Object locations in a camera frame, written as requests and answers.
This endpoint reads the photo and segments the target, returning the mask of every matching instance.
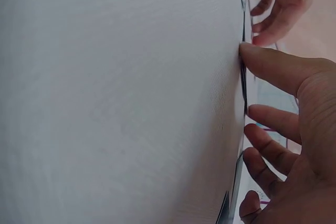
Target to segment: finger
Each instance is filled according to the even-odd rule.
[[[283,182],[268,168],[257,149],[246,149],[243,158],[253,180],[261,187],[267,197],[272,199]]]
[[[282,9],[272,24],[258,36],[253,38],[253,44],[268,46],[283,38],[304,13],[301,6],[291,5]]]
[[[244,224],[251,224],[261,213],[259,195],[249,191],[239,208],[239,216]]]
[[[317,73],[335,70],[335,64],[330,60],[301,58],[249,43],[241,44],[240,54],[246,67],[256,77],[297,98],[304,81],[310,81],[309,78]]]
[[[259,4],[251,10],[251,16],[259,16],[267,11],[273,0],[261,0]]]
[[[248,116],[252,120],[275,130],[285,138],[291,139],[297,144],[302,144],[298,115],[265,105],[251,105],[248,108]]]
[[[276,17],[279,15],[280,12],[281,12],[281,6],[279,3],[275,2],[270,15],[267,18],[265,18],[262,22],[254,24],[252,26],[252,31],[254,33],[260,33],[266,30],[274,22],[274,20],[276,19]]]
[[[265,130],[255,124],[245,126],[244,133],[253,147],[279,172],[288,176],[299,157],[274,141]]]

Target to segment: fingernail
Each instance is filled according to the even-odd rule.
[[[259,50],[259,48],[253,44],[247,43],[247,42],[243,42],[241,44],[241,49],[247,51],[247,52],[257,52]]]

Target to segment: pink surface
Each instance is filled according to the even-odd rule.
[[[291,54],[336,61],[335,31],[336,0],[314,0],[309,11],[281,42]]]

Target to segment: white surface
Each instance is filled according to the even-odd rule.
[[[213,224],[240,0],[0,0],[0,223]]]

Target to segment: white fabric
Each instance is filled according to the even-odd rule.
[[[240,0],[0,0],[0,223],[216,221]]]

